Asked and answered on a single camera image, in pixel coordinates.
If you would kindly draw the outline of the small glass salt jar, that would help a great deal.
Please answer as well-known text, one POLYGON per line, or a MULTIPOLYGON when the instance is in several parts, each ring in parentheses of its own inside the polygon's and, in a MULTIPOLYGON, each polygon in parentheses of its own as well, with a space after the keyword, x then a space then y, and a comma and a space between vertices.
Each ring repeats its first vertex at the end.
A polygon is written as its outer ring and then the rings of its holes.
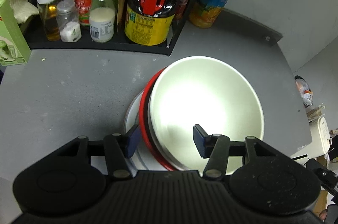
POLYGON ((57 4, 57 24, 63 42, 77 42, 82 37, 79 13, 74 0, 63 0, 57 4))

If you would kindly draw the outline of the black metal spice rack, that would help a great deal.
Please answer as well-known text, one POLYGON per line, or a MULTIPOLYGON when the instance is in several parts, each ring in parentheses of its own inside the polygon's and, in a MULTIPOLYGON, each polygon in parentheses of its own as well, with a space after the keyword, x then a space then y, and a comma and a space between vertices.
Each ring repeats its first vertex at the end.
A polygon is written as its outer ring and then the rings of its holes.
POLYGON ((168 38, 159 45, 145 46, 130 41, 124 30, 113 35, 112 40, 105 43, 94 42, 86 29, 78 42, 49 41, 42 29, 42 21, 39 16, 34 16, 28 21, 28 26, 23 30, 23 36, 30 49, 100 49, 111 51, 130 51, 154 53, 170 56, 187 21, 188 15, 195 0, 188 0, 181 21, 171 23, 171 32, 168 38))

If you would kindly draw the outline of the green tissue box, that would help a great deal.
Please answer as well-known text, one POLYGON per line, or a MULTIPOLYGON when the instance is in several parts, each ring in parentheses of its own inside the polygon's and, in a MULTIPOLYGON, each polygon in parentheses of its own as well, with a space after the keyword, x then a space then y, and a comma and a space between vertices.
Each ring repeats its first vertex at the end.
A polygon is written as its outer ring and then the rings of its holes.
POLYGON ((14 17, 9 0, 1 0, 1 65, 26 64, 31 50, 14 17))

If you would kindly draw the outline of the cream bowl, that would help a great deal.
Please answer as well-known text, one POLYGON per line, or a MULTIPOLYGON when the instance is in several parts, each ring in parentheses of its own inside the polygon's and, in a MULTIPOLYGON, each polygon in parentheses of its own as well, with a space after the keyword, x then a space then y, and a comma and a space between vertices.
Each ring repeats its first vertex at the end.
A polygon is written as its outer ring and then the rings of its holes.
POLYGON ((244 141, 247 136, 263 139, 263 110, 254 88, 218 59, 191 56, 170 64, 150 97, 152 125, 160 145, 189 170, 202 172, 207 163, 193 140, 196 124, 209 135, 225 135, 232 141, 244 141))
POLYGON ((172 165, 176 170, 180 170, 180 171, 189 170, 189 168, 187 168, 186 166, 181 164, 172 155, 166 154, 166 150, 163 149, 162 146, 160 145, 160 142, 158 141, 158 139, 156 137, 155 130, 154 130, 154 127, 152 125, 151 113, 150 113, 150 100, 151 100, 151 97, 148 98, 147 118, 148 118, 148 127, 149 127, 149 130, 150 130, 150 134, 151 134, 152 140, 154 142, 154 145, 156 146, 156 148, 160 152, 160 154, 164 157, 164 159, 166 161, 168 161, 169 164, 172 165))

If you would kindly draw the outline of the cream rice cooker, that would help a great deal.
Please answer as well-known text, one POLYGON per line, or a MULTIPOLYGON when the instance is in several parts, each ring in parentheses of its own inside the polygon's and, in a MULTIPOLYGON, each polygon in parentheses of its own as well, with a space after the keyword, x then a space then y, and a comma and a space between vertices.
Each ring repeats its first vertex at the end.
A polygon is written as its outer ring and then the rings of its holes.
POLYGON ((290 157, 299 164, 305 164, 310 159, 325 155, 331 146, 331 137, 325 117, 319 117, 309 123, 312 141, 301 147, 290 157))

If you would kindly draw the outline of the copper inner cooking pot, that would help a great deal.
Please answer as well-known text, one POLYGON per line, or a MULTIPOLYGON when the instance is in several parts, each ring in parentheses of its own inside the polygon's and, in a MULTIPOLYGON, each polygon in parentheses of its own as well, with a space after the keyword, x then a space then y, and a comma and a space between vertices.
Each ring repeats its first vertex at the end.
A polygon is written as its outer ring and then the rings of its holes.
POLYGON ((305 107, 311 107, 313 105, 313 92, 309 87, 309 84, 304 78, 299 75, 294 77, 297 90, 300 93, 301 99, 305 107))

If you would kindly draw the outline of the white lid seasoning jar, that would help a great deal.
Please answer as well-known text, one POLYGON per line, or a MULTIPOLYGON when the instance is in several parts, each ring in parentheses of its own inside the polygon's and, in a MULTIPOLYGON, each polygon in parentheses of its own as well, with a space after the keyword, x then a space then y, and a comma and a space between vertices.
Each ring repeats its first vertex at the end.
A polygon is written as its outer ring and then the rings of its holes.
POLYGON ((108 42, 114 34, 113 0, 92 0, 89 11, 90 36, 95 42, 108 42))

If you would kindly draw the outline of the red and black bowl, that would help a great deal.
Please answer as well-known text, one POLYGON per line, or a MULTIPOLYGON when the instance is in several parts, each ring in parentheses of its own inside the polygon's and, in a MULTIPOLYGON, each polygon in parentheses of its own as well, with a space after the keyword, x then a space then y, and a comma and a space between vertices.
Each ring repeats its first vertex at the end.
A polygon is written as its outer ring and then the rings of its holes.
POLYGON ((148 151, 151 153, 151 155, 156 159, 156 161, 162 165, 166 170, 168 171, 177 171, 178 169, 175 168, 168 160, 162 156, 162 154, 158 151, 158 148, 154 144, 154 141, 152 140, 152 137, 150 136, 150 129, 149 129, 149 122, 148 122, 148 104, 151 96, 151 91, 154 87, 154 84, 160 74, 164 71, 164 68, 158 71, 150 81, 146 84, 143 94, 140 99, 140 105, 139 105, 139 127, 141 131, 141 135, 143 138, 143 141, 148 149, 148 151))

